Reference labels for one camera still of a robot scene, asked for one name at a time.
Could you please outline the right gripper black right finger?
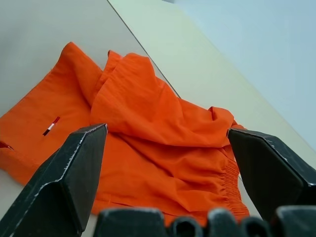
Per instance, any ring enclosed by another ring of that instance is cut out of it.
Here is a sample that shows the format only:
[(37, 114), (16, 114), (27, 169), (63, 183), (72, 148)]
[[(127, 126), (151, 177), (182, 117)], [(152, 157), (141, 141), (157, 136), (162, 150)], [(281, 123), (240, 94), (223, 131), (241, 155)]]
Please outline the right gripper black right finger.
[(316, 171), (273, 135), (230, 129), (228, 139), (244, 187), (265, 220), (284, 205), (315, 205)]

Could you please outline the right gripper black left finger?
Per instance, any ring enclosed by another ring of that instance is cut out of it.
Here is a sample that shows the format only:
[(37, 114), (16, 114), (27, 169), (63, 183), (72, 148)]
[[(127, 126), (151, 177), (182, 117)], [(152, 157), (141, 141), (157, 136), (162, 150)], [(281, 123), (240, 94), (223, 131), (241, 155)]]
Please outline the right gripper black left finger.
[(0, 221), (2, 237), (80, 237), (92, 210), (108, 126), (71, 133), (34, 173)]

